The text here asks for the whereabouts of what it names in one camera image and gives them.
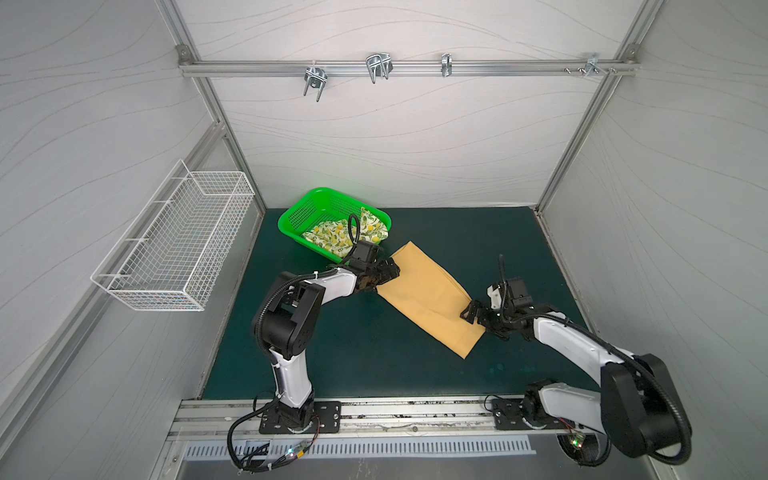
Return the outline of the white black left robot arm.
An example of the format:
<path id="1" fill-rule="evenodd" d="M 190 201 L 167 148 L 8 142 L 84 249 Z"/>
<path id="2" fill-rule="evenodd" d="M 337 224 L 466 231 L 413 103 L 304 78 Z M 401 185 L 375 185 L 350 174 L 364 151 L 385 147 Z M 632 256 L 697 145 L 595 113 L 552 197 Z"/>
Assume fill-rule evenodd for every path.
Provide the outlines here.
<path id="1" fill-rule="evenodd" d="M 254 317 L 252 333 L 269 359 L 276 383 L 276 408 L 294 429 L 309 424 L 314 389 L 305 350 L 314 334 L 321 307 L 359 292 L 374 291 L 400 274 L 391 258 L 380 259 L 382 225 L 366 209 L 334 224 L 337 237 L 350 242 L 341 260 L 324 271 L 281 273 Z"/>

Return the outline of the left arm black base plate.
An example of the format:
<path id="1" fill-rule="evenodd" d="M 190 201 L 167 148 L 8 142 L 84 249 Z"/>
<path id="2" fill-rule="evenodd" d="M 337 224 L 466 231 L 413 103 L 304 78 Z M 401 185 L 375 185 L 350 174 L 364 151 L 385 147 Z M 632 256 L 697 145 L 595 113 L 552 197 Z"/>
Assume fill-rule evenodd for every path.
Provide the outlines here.
<path id="1" fill-rule="evenodd" d="M 262 415 L 259 433 L 262 435 L 288 435 L 310 433 L 338 433 L 341 423 L 339 401 L 310 400 L 298 408 L 277 402 Z"/>

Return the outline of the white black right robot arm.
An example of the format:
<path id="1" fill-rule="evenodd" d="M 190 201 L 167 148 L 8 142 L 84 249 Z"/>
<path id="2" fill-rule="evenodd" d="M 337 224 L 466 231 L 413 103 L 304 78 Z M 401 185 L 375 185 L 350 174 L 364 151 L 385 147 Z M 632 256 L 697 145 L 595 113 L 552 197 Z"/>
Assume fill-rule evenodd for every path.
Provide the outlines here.
<path id="1" fill-rule="evenodd" d="M 517 418 L 531 430 L 559 422 L 567 431 L 558 438 L 561 449 L 579 465 L 599 466 L 612 450 L 685 464 L 693 453 L 692 425 L 664 361 L 621 349 L 553 307 L 534 303 L 524 281 L 507 276 L 503 259 L 498 269 L 489 301 L 469 301 L 460 318 L 504 341 L 519 334 L 548 346 L 597 386 L 534 382 L 517 403 Z"/>

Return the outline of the yellow tan skirt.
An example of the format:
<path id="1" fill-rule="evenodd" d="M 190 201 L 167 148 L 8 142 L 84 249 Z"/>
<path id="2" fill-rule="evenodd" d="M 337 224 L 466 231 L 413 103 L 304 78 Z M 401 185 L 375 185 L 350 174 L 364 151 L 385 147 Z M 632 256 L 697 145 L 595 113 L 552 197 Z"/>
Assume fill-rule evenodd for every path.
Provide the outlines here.
<path id="1" fill-rule="evenodd" d="M 466 358 L 485 332 L 461 313 L 469 306 L 464 288 L 418 246 L 409 242 L 393 255 L 399 276 L 377 293 L 419 328 Z"/>

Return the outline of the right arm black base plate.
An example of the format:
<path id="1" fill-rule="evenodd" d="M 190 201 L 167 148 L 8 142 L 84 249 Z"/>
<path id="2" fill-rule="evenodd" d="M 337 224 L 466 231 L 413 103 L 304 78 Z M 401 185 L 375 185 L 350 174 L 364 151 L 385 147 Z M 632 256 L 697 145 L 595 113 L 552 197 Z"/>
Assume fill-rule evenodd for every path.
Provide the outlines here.
<path id="1" fill-rule="evenodd" d="M 491 396 L 489 402 L 494 428 L 498 431 L 538 431 L 547 428 L 545 423 L 523 416 L 521 399 Z"/>

